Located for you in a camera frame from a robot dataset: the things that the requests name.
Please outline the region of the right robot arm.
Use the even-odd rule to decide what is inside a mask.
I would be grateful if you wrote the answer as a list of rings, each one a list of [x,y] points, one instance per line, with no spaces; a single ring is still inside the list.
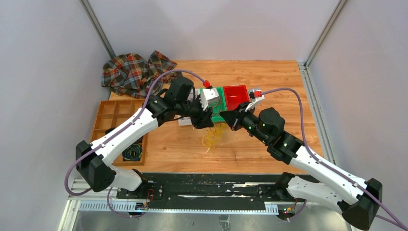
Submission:
[[[299,168],[318,180],[308,182],[290,173],[283,173],[275,187],[275,195],[283,201],[293,198],[306,199],[328,207],[342,215],[350,225],[368,231],[382,200],[382,184],[372,178],[365,180],[354,176],[327,161],[306,143],[284,130],[285,120],[274,108],[254,115],[242,103],[234,110],[221,112],[221,117],[232,130],[245,129],[256,137],[276,160]]]

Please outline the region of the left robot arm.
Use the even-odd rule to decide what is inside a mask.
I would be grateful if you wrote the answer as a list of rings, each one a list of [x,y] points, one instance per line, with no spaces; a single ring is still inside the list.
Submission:
[[[136,199],[147,194],[147,181],[137,170],[126,170],[113,165],[113,161],[139,138],[160,127],[175,116],[190,118],[196,129],[213,127],[211,104],[219,97],[218,91],[207,82],[205,89],[194,100],[194,83],[178,77],[172,81],[164,96],[153,95],[146,98],[142,107],[121,125],[103,137],[88,144],[80,142],[76,146],[76,169],[90,189],[101,192],[115,187],[128,190]]]

